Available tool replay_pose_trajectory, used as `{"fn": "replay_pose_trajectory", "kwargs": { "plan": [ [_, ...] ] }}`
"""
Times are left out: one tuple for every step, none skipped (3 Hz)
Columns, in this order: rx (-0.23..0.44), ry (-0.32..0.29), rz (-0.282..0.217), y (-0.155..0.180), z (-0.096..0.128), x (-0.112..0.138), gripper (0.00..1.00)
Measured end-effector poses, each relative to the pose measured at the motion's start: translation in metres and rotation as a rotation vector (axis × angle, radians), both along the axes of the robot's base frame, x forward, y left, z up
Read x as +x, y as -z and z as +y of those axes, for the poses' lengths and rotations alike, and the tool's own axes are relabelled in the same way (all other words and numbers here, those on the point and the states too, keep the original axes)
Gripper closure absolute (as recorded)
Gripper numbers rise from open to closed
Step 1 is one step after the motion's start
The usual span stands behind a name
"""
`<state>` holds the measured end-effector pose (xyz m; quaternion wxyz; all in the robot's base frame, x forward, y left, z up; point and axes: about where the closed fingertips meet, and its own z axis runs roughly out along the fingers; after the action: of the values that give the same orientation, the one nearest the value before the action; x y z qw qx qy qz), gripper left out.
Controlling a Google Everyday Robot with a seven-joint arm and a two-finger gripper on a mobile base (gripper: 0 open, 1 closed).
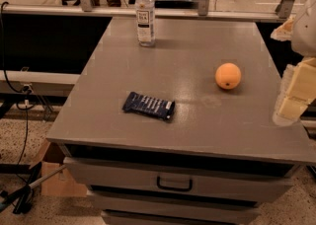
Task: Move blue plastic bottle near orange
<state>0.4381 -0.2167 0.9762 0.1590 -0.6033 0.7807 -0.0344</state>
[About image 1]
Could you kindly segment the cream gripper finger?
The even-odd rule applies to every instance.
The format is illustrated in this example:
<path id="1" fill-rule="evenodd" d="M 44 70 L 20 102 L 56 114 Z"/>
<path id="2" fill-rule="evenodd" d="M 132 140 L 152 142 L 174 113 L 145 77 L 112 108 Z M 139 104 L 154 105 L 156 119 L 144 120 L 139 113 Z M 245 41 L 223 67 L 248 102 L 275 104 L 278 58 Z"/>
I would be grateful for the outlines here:
<path id="1" fill-rule="evenodd" d="M 287 64 L 282 74 L 273 122 L 289 126 L 299 120 L 316 99 L 316 58 L 304 57 L 296 66 Z"/>
<path id="2" fill-rule="evenodd" d="M 292 38 L 293 18 L 289 18 L 271 33 L 271 38 L 279 41 L 287 41 Z"/>

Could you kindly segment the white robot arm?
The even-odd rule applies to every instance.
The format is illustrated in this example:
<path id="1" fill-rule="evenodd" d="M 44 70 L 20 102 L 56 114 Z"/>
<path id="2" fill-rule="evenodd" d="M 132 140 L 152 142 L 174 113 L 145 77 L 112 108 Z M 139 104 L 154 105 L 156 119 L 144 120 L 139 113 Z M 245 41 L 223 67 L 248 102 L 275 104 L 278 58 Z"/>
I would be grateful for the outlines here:
<path id="1" fill-rule="evenodd" d="M 271 38 L 289 40 L 291 49 L 303 56 L 296 66 L 286 65 L 275 104 L 273 122 L 289 126 L 316 99 L 316 0 L 307 0 L 294 17 L 273 30 Z"/>

